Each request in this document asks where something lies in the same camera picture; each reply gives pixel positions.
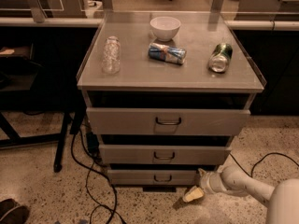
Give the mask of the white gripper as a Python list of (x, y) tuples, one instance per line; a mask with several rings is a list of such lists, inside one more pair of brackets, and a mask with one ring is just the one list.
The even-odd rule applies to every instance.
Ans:
[(200, 175), (200, 187), (193, 186), (183, 196), (182, 200), (185, 203), (200, 199), (204, 196), (204, 192), (208, 194), (215, 194), (218, 192), (225, 192), (221, 175), (217, 172), (207, 172), (202, 168), (198, 169)]

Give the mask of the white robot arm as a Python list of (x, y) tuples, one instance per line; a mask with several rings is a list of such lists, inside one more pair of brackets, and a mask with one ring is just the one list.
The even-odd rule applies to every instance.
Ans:
[(267, 208), (265, 224), (299, 224), (299, 179), (287, 179), (270, 186), (248, 176), (236, 165), (221, 172), (199, 169), (197, 183), (183, 196), (189, 203), (205, 194), (225, 193), (231, 196), (250, 195)]

